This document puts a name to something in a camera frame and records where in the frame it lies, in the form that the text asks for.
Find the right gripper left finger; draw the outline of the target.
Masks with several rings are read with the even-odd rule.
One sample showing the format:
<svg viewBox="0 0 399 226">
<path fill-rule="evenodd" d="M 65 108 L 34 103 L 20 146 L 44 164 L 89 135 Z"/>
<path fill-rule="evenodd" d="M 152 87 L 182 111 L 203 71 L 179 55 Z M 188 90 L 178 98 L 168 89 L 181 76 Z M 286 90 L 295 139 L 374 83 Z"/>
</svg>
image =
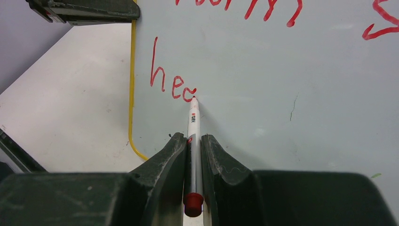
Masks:
<svg viewBox="0 0 399 226">
<path fill-rule="evenodd" d="M 0 182 L 3 226 L 181 226 L 186 141 L 128 173 L 19 173 Z"/>
</svg>

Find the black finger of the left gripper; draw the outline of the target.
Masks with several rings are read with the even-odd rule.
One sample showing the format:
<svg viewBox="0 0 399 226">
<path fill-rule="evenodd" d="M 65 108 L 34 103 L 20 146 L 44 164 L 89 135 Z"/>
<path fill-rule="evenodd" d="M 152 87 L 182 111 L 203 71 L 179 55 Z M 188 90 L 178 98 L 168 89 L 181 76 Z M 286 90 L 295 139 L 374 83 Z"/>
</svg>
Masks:
<svg viewBox="0 0 399 226">
<path fill-rule="evenodd" d="M 34 12 L 53 23 L 72 26 L 131 23 L 141 15 L 132 0 L 27 0 Z"/>
</svg>

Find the white red marker pen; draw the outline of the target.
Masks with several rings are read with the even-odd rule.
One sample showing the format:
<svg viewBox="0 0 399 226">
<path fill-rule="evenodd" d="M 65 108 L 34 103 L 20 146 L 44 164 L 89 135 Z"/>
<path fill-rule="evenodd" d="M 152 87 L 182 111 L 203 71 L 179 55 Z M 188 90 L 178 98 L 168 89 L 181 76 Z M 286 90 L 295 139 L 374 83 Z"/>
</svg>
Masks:
<svg viewBox="0 0 399 226">
<path fill-rule="evenodd" d="M 187 159 L 184 178 L 184 213 L 195 218 L 202 213 L 203 177 L 201 160 L 200 110 L 196 97 L 190 101 L 187 129 Z"/>
</svg>

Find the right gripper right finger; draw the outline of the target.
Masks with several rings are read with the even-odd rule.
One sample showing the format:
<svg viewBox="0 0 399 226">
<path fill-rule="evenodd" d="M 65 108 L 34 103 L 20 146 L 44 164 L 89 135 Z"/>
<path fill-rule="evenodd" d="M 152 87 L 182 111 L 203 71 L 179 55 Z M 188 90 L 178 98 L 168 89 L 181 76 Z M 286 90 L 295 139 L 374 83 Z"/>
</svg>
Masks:
<svg viewBox="0 0 399 226">
<path fill-rule="evenodd" d="M 356 173 L 250 170 L 201 138 L 206 226 L 394 226 L 377 187 Z"/>
</svg>

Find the yellow-framed whiteboard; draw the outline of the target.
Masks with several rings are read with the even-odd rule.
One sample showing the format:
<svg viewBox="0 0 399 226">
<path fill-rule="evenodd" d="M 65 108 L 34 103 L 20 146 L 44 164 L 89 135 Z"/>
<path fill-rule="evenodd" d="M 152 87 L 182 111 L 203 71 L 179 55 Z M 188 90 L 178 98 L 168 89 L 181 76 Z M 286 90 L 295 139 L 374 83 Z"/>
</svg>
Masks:
<svg viewBox="0 0 399 226">
<path fill-rule="evenodd" d="M 201 133 L 251 169 L 356 172 L 399 214 L 396 0 L 140 0 L 132 139 Z"/>
</svg>

